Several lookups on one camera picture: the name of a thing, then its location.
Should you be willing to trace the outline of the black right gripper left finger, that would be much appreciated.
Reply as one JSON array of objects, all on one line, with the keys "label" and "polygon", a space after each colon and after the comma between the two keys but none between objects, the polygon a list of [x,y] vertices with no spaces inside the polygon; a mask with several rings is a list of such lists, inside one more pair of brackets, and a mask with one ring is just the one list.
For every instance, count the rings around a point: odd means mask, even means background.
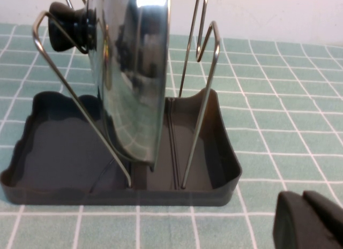
[{"label": "black right gripper left finger", "polygon": [[273,224],[275,248],[342,248],[342,227],[327,227],[303,194],[279,193]]}]

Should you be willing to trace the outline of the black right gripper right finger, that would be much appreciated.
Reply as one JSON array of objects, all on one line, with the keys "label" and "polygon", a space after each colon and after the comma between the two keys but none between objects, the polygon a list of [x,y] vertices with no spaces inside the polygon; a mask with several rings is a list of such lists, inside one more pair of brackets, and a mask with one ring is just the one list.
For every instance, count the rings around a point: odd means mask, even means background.
[{"label": "black right gripper right finger", "polygon": [[342,207],[316,191],[304,191],[303,198],[327,227],[342,227]]}]

